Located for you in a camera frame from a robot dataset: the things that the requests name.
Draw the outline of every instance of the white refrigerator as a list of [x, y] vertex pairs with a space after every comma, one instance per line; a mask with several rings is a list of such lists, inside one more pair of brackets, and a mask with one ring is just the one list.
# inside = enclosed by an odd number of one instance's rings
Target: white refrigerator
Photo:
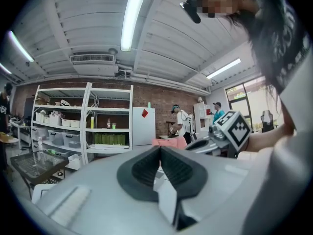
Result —
[[133, 146], [152, 144], [156, 138], [155, 108], [133, 107]]

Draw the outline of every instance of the man in teal shirt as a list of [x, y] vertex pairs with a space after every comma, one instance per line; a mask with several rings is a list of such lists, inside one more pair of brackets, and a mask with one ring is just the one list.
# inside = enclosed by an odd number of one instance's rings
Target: man in teal shirt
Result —
[[218, 120], [221, 116], [223, 116], [225, 112], [221, 110], [222, 105], [220, 102], [216, 102], [213, 104], [214, 104], [214, 109], [216, 110], [216, 113], [212, 113], [214, 115], [213, 123], [215, 123], [215, 121]]

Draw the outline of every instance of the air conditioner unit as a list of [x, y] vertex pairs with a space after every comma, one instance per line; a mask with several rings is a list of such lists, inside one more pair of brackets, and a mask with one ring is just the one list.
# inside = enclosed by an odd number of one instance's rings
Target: air conditioner unit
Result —
[[83, 54], [70, 56], [74, 69], [80, 75], [111, 76], [118, 73], [116, 58], [111, 54]]
[[70, 56], [70, 61], [75, 64], [106, 64], [115, 65], [116, 58], [111, 54], [83, 54]]

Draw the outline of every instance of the red sticker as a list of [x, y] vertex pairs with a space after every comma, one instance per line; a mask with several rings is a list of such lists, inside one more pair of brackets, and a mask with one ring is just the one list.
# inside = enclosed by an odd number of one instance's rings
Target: red sticker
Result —
[[147, 116], [147, 114], [148, 114], [148, 113], [149, 113], [149, 112], [147, 112], [147, 111], [146, 111], [146, 109], [143, 109], [143, 112], [142, 112], [142, 114], [141, 114], [141, 115], [145, 118], [145, 117]]

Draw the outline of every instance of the man in white shirt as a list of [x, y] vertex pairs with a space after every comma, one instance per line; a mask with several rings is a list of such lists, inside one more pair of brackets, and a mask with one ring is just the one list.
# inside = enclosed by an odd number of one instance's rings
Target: man in white shirt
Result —
[[179, 136], [184, 137], [186, 143], [189, 144], [191, 142], [190, 139], [191, 126], [189, 115], [185, 111], [181, 110], [179, 105], [177, 104], [173, 105], [172, 113], [177, 114], [177, 126], [173, 127], [172, 133], [179, 131]]

